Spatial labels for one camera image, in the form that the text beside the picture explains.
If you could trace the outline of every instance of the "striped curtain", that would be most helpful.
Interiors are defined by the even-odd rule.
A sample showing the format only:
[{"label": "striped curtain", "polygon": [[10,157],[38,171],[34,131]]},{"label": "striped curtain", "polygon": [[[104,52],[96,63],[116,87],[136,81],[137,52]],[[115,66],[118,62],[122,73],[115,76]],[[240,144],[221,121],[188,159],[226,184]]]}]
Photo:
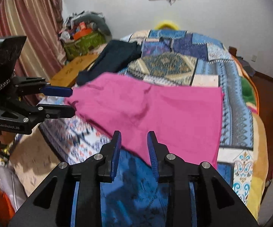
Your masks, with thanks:
[{"label": "striped curtain", "polygon": [[57,32],[62,0],[0,0],[0,37],[26,35],[17,76],[53,77],[66,60]]}]

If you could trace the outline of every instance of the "green basket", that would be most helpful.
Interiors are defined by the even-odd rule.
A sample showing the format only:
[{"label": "green basket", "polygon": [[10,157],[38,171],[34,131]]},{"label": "green basket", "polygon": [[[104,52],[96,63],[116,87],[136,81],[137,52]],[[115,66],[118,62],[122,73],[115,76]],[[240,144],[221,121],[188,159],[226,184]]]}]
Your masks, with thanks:
[{"label": "green basket", "polygon": [[73,43],[64,44],[67,59],[73,60],[75,57],[88,54],[88,52],[106,42],[105,37],[98,31],[81,37]]}]

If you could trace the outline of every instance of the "wooden floor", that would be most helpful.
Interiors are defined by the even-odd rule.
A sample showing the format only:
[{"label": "wooden floor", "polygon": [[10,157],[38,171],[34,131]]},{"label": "wooden floor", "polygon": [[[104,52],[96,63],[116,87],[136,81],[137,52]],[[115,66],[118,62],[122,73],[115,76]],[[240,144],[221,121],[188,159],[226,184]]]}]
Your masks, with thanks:
[{"label": "wooden floor", "polygon": [[257,87],[260,99],[260,117],[266,129],[269,171],[267,180],[271,179],[273,170],[273,82],[255,74],[252,81]]}]

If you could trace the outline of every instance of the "metal screw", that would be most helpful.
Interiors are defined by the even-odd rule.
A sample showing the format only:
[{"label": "metal screw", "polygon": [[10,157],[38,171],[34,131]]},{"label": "metal screw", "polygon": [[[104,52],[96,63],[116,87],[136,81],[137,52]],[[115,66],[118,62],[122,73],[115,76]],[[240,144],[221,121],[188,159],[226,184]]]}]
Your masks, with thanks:
[{"label": "metal screw", "polygon": [[173,159],[175,159],[175,155],[174,154],[167,154],[166,158],[169,160],[173,160]]},{"label": "metal screw", "polygon": [[94,159],[96,159],[96,160],[100,160],[102,158],[103,158],[103,155],[101,155],[101,154],[95,154],[94,155]]},{"label": "metal screw", "polygon": [[210,163],[208,163],[208,162],[203,162],[202,163],[202,167],[204,167],[205,169],[208,169],[208,168],[210,168]]},{"label": "metal screw", "polygon": [[59,168],[64,169],[67,167],[67,165],[68,164],[66,162],[61,162],[61,163],[59,163]]}]

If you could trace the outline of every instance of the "pink garment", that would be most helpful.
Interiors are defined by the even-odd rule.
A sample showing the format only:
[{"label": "pink garment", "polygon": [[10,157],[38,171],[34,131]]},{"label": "pink garment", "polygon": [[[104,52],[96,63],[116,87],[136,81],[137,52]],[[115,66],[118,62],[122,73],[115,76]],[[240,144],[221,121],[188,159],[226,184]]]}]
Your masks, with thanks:
[{"label": "pink garment", "polygon": [[66,102],[76,114],[110,137],[122,133],[122,146],[150,165],[147,133],[184,161],[208,161],[216,168],[222,127],[221,88],[157,86],[103,73],[73,90]]}]

